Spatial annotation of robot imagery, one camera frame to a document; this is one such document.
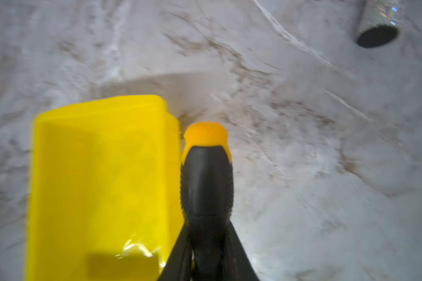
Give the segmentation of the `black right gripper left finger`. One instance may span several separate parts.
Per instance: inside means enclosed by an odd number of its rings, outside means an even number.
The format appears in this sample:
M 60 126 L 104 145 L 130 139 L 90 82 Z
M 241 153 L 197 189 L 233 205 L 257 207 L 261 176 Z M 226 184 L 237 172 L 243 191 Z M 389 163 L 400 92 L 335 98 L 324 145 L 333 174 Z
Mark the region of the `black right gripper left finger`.
M 191 272 L 191 238 L 189 227 L 184 224 L 158 281 L 190 281 Z

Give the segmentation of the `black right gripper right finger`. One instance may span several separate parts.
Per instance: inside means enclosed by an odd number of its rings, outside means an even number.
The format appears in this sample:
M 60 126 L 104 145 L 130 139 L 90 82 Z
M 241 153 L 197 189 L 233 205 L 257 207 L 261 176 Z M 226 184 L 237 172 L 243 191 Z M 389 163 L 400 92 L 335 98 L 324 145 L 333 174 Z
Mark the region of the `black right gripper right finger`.
M 227 227 L 223 248 L 223 281 L 259 281 L 233 224 Z

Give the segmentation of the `black yellow handled screwdriver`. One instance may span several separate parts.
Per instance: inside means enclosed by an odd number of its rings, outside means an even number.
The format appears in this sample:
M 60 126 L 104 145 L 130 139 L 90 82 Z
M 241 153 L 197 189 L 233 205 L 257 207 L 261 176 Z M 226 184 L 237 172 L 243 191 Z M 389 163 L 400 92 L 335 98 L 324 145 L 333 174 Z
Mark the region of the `black yellow handled screwdriver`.
M 194 123 L 184 134 L 181 205 L 196 281 L 223 279 L 223 249 L 234 198 L 228 137 L 225 127 L 217 122 Z

